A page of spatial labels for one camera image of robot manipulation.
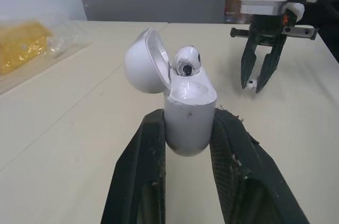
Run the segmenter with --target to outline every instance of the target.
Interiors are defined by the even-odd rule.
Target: white table
[[[246,39],[232,39],[232,25],[80,25],[91,47],[0,96],[0,223],[100,223],[116,161],[143,117],[163,107],[161,94],[133,89],[121,67],[150,25],[161,29],[170,57],[185,45],[198,48],[218,104],[244,119],[309,221],[337,223],[339,65],[320,37],[288,39],[278,70],[256,95],[240,90]],[[254,73],[266,52],[258,48]],[[167,223],[223,223],[208,149],[191,158],[168,150],[166,171]]]

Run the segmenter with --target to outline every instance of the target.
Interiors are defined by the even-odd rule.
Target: earbud case
[[[203,67],[179,76],[168,62],[159,34],[144,31],[124,57],[128,81],[144,93],[164,93],[166,142],[181,156],[194,156],[209,144],[217,93]]]

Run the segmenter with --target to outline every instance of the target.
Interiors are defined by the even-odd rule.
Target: small earbud
[[[199,73],[200,54],[194,46],[182,47],[175,54],[175,68],[179,76],[188,77]]]

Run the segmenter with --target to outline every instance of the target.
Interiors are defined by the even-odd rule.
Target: plastic bag
[[[0,95],[86,46],[63,15],[0,21]]]

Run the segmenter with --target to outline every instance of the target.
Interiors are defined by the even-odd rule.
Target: yellow package
[[[0,74],[7,74],[47,51],[52,33],[38,21],[0,29]]]

